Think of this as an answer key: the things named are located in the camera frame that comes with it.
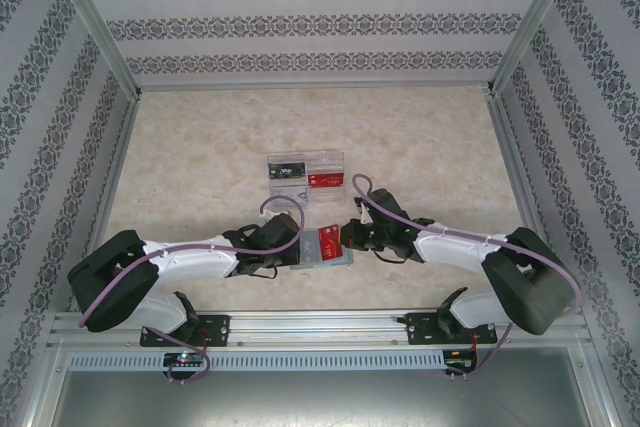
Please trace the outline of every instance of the marble floor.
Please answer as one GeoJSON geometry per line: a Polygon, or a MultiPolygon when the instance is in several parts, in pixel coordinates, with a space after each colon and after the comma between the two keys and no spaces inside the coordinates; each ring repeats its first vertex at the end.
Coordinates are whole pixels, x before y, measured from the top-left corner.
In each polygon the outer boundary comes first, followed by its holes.
{"type": "MultiPolygon", "coordinates": [[[[105,238],[136,229],[143,239],[200,240],[256,222],[267,154],[318,149],[343,150],[349,179],[366,173],[411,217],[486,233],[521,223],[480,87],[145,93],[105,238]]],[[[347,185],[343,205],[307,209],[308,226],[358,216],[347,185]]],[[[453,266],[355,252],[349,267],[166,290],[198,310],[418,308],[485,282],[453,266]]]]}

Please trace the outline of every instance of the black mounting plate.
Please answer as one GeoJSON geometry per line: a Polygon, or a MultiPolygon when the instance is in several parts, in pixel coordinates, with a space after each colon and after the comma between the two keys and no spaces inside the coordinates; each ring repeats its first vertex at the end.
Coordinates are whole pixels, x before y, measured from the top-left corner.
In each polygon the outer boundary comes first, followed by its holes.
{"type": "Polygon", "coordinates": [[[495,328],[490,329],[488,325],[479,325],[475,329],[459,326],[452,338],[438,325],[436,312],[410,312],[398,321],[407,325],[409,345],[471,344],[473,332],[478,336],[478,344],[495,344],[498,341],[495,328]]]}
{"type": "MultiPolygon", "coordinates": [[[[228,315],[198,315],[200,319],[199,327],[193,336],[187,341],[188,344],[196,347],[204,347],[204,341],[207,341],[207,348],[209,347],[226,347],[227,340],[229,339],[229,321],[228,315]],[[207,329],[211,336],[207,336],[202,331],[202,328],[207,329]]],[[[176,344],[164,340],[146,329],[142,329],[140,334],[140,346],[141,347],[176,347],[176,344]]]]}

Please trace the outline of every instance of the red label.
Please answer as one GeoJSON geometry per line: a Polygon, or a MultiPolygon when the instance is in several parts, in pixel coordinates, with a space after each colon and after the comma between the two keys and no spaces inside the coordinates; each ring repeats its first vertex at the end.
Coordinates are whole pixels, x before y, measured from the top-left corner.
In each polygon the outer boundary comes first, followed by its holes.
{"type": "Polygon", "coordinates": [[[342,257],[342,245],[340,244],[340,227],[330,225],[318,229],[320,235],[320,253],[322,260],[331,260],[342,257]]]}
{"type": "Polygon", "coordinates": [[[344,183],[344,173],[309,174],[309,187],[339,187],[344,183]]]}

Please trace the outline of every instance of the black label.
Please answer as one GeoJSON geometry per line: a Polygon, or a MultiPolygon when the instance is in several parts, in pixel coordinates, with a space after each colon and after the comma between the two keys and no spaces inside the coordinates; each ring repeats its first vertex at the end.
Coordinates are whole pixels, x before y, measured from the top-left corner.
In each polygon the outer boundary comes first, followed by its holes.
{"type": "Polygon", "coordinates": [[[304,177],[304,162],[289,162],[286,164],[269,164],[269,178],[276,179],[297,179],[304,177]]]}

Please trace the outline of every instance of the vented metal strip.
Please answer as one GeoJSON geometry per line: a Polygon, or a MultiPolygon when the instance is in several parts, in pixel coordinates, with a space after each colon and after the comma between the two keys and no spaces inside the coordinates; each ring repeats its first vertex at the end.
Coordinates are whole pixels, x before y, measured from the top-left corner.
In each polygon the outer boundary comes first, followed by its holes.
{"type": "MultiPolygon", "coordinates": [[[[145,372],[163,370],[163,352],[78,352],[70,372],[145,372]]],[[[351,352],[219,352],[211,354],[211,369],[222,372],[420,370],[444,369],[441,350],[351,352]]],[[[176,371],[199,370],[176,367],[176,371]]]]}

